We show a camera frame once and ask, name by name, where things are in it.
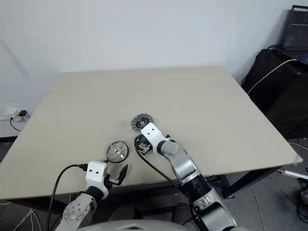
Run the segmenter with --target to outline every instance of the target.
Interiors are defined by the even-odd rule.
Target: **power outlet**
[[[27,114],[24,117],[18,116],[18,114],[22,111],[26,110]],[[31,117],[31,112],[26,108],[7,108],[0,110],[2,113],[2,116],[0,116],[0,121],[9,121],[12,118],[14,118],[15,122],[20,122],[25,119],[29,119]]]

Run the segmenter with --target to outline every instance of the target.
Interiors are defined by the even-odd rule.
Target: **black electronic component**
[[[145,155],[148,151],[152,150],[151,144],[142,134],[135,138],[134,143],[136,149],[143,155]]]
[[[20,117],[24,117],[25,115],[27,115],[26,110],[21,110],[20,113],[18,114],[18,116],[20,116]]]

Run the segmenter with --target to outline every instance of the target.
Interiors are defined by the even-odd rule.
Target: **beige tabletop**
[[[123,186],[164,180],[136,154],[134,116],[148,113],[164,135],[179,142],[203,175],[282,166],[297,154],[222,68],[62,74],[18,136],[0,165],[0,198],[50,195],[60,171],[71,164],[105,160],[114,141],[124,141],[129,157],[110,164]],[[147,154],[175,178],[161,156]],[[57,193],[85,189],[85,172],[69,169]]]

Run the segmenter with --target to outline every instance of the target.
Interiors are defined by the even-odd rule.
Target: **laptop screen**
[[[308,46],[308,7],[292,6],[284,46]]]

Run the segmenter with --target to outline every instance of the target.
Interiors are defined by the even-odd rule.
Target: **wire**
[[[293,142],[288,142],[288,143],[295,144],[295,145],[297,145],[297,146],[300,146],[300,147],[302,147],[302,148],[308,150],[307,147],[305,147],[304,145],[301,145],[301,144],[299,144],[299,143],[293,143]]]
[[[298,218],[299,218],[302,222],[308,224],[308,222],[305,221],[305,220],[302,218],[302,217],[304,217],[304,218],[307,218],[307,219],[308,219],[308,217],[305,216],[304,214],[302,214],[302,212],[301,212],[300,209],[299,209],[299,207],[301,206],[301,204],[300,204],[300,197],[298,198],[297,203],[296,203],[296,202],[295,202],[294,200],[292,200],[291,197],[289,197],[284,191],[282,191],[281,189],[280,189],[280,191],[281,191],[290,201],[292,201],[293,204],[296,206],[296,212],[297,212]]]
[[[20,222],[16,225],[16,227],[13,229],[13,231],[16,231],[23,222],[35,211],[35,209],[29,209],[29,211],[25,214],[25,216],[20,220]]]
[[[13,129],[15,129],[16,131],[21,131],[21,130],[19,130],[19,129],[17,129],[17,128],[15,128],[15,127],[13,126],[12,120],[14,120],[13,117],[11,117],[11,119],[10,119],[10,125],[13,127]]]
[[[261,207],[260,207],[259,200],[258,200],[258,198],[257,198],[257,195],[256,195],[255,190],[254,190],[254,188],[252,187],[252,185],[251,185],[250,187],[251,187],[251,190],[252,190],[252,192],[254,193],[255,199],[256,199],[256,201],[257,201],[257,205],[258,205],[258,208],[259,208],[259,214],[260,214],[260,218],[261,218],[263,230],[266,231],[266,230],[265,230],[265,226],[264,226],[264,222],[263,222],[263,218],[262,218],[262,212],[261,212]]]
[[[172,179],[170,179],[169,177],[167,177],[164,173],[162,173],[160,170],[158,170],[154,165],[152,165],[149,161],[147,161],[147,159],[144,158],[144,156],[139,152],[139,150],[137,149],[137,146],[135,145],[136,148],[136,152],[138,154],[138,156],[145,162],[147,163],[151,168],[153,168],[157,173],[159,173],[162,177],[164,177],[166,180],[168,180],[171,184],[173,184],[174,187],[176,187],[177,189],[179,189],[182,192],[182,188],[180,186],[178,186]]]
[[[294,205],[297,205],[296,202],[295,202],[294,200],[292,200],[292,198],[291,198],[290,196],[288,196],[284,191],[282,191],[281,189],[280,189],[280,191],[281,191],[287,198],[289,198],[289,200],[292,201]]]
[[[36,219],[37,222],[38,222],[39,231],[42,231],[42,223],[40,222],[40,220],[39,220],[39,218],[38,218],[38,216],[37,216],[37,214],[36,214],[35,211],[33,211],[33,216],[35,217],[35,219]]]
[[[65,169],[63,169],[57,180],[56,180],[56,183],[54,185],[54,188],[53,188],[53,191],[52,191],[52,195],[51,195],[51,199],[50,199],[50,204],[49,204],[49,208],[48,208],[48,213],[47,213],[47,221],[46,221],[46,231],[49,231],[49,226],[50,226],[50,217],[51,217],[51,208],[52,208],[52,204],[53,204],[53,200],[54,200],[54,196],[56,194],[56,191],[57,191],[57,187],[58,187],[58,184],[59,184],[59,181],[60,181],[60,178],[61,176],[63,175],[63,173],[68,170],[69,168],[71,167],[80,167],[81,165],[70,165],[70,166],[67,166]]]
[[[281,47],[281,45],[271,45],[271,46],[267,47],[265,51],[269,50],[270,48],[273,48],[273,49],[271,49],[269,52],[267,52],[267,53],[258,61],[258,63],[257,63],[254,67],[251,68],[251,70],[249,71],[249,73],[253,72],[253,71],[256,69],[256,67],[259,66],[259,64],[261,63],[261,61],[262,61],[263,59],[265,59],[265,57],[268,56],[269,53],[271,53],[271,52],[272,52],[275,48],[277,48],[277,47]],[[246,76],[245,78],[242,79],[242,81],[241,81],[241,86],[243,86],[244,81],[245,81],[246,78],[247,78],[247,76]]]
[[[247,94],[249,95],[249,93],[251,92],[251,90],[253,88],[255,88],[256,85],[258,85],[262,80],[264,80],[267,76],[269,76],[272,72],[274,72],[275,70],[277,70],[279,67],[283,66],[284,64],[290,62],[290,61],[296,61],[296,59],[289,59],[285,62],[283,62],[282,64],[278,65],[277,67],[275,67],[274,69],[272,69],[267,75],[265,75],[262,79],[260,79],[248,92]]]
[[[186,221],[182,222],[181,225],[186,225],[188,222],[190,222],[191,220],[195,219],[198,215],[193,215],[190,218],[188,218]]]
[[[32,219],[32,213],[30,214],[30,219],[31,219],[31,229],[33,231],[33,219]]]
[[[51,225],[50,230],[52,231],[54,226],[58,223],[58,221],[60,221],[61,216],[58,216],[58,218],[53,222],[53,224]]]
[[[194,222],[196,223],[196,225],[198,224],[198,221],[197,221],[197,217],[199,216],[198,214],[195,214],[194,213],[194,211],[193,211],[193,204],[192,204],[192,200],[191,200],[191,198],[190,198],[190,196],[187,196],[187,198],[188,198],[188,202],[189,202],[189,209],[190,209],[190,211],[191,211],[191,214],[192,214],[192,219],[194,220]]]
[[[0,205],[9,205],[11,204],[11,202],[8,202],[8,203],[0,203]]]

